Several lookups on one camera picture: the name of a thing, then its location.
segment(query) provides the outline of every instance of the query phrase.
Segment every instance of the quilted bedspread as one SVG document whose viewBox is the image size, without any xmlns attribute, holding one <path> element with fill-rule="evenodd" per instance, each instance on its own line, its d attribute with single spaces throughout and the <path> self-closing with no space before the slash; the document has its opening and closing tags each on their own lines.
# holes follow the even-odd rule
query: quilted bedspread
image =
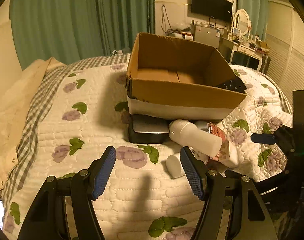
<svg viewBox="0 0 304 240">
<path fill-rule="evenodd" d="M 218 126 L 237 149 L 236 171 L 263 180 L 279 173 L 286 158 L 278 146 L 255 144 L 250 135 L 270 133 L 280 124 L 291 126 L 292 116 L 282 111 L 271 82 L 251 69 L 231 67 L 246 84 L 247 97 Z M 203 203 L 193 195 L 186 176 L 172 179 L 165 166 L 181 146 L 172 141 L 149 146 L 127 142 L 125 72 L 126 64 L 116 64 L 71 72 L 62 81 L 51 110 L 38 125 L 35 161 L 5 214 L 3 231 L 9 239 L 17 238 L 48 176 L 68 177 L 88 168 L 109 145 L 116 148 L 117 160 L 103 195 L 93 202 L 105 238 L 190 239 Z M 227 221 L 224 212 L 218 239 L 224 239 Z M 72 222 L 69 228 L 76 237 Z"/>
</svg>

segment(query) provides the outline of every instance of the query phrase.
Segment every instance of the white bottle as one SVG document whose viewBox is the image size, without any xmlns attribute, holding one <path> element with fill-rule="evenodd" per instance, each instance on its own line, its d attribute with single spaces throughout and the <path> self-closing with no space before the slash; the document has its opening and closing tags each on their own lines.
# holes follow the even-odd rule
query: white bottle
<svg viewBox="0 0 304 240">
<path fill-rule="evenodd" d="M 192 147 L 210 157 L 215 157 L 222 145 L 221 137 L 202 131 L 191 122 L 175 120 L 169 125 L 169 136 L 172 141 Z"/>
<path fill-rule="evenodd" d="M 200 152 L 194 151 L 194 149 L 191 149 L 191 152 L 193 153 L 194 157 L 197 160 L 203 161 L 205 164 L 208 161 L 208 157 L 205 154 L 202 154 Z M 173 178 L 178 178 L 182 177 L 185 175 L 183 166 L 181 164 L 180 160 L 180 153 L 176 153 L 173 155 L 170 155 L 166 159 L 166 168 L 168 173 L 173 177 Z"/>
</svg>

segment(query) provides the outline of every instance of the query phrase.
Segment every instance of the cardboard box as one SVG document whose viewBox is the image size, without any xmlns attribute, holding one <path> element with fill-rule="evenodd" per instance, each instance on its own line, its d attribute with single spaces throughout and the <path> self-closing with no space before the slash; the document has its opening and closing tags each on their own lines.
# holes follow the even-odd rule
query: cardboard box
<svg viewBox="0 0 304 240">
<path fill-rule="evenodd" d="M 126 74 L 129 112 L 220 121 L 246 97 L 215 88 L 233 78 L 226 60 L 211 46 L 139 33 Z"/>
</svg>

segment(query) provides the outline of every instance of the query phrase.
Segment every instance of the beige cloth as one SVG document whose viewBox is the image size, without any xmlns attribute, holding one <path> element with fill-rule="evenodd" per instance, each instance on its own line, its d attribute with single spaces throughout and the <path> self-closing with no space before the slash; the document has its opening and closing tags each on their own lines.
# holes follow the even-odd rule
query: beige cloth
<svg viewBox="0 0 304 240">
<path fill-rule="evenodd" d="M 0 96 L 0 189 L 10 172 L 18 164 L 17 147 L 20 143 L 30 101 L 37 91 L 44 74 L 65 64 L 51 57 L 38 59 L 23 72 L 6 93 Z"/>
</svg>

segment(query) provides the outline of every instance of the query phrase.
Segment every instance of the wall-mounted tv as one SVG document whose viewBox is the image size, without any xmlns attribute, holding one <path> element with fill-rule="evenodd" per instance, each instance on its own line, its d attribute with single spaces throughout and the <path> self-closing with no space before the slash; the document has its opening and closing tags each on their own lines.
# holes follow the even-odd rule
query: wall-mounted tv
<svg viewBox="0 0 304 240">
<path fill-rule="evenodd" d="M 233 3 L 227 0 L 192 0 L 192 13 L 232 22 Z"/>
</svg>

